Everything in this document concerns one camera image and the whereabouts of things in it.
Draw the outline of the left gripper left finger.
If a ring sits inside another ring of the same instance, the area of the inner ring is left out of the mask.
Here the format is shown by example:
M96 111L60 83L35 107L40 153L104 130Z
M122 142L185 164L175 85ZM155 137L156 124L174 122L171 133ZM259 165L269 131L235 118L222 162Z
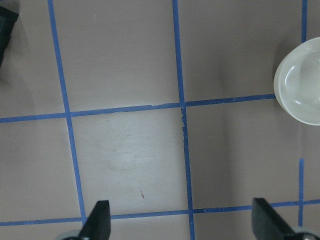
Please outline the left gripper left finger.
M111 235L110 203L99 200L79 232L79 240L108 240Z

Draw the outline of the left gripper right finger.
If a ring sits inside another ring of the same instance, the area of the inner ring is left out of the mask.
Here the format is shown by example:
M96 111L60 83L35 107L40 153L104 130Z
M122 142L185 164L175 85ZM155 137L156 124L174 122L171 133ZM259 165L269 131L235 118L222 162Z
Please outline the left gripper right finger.
M299 240L287 222L264 198L253 198L251 228L257 240Z

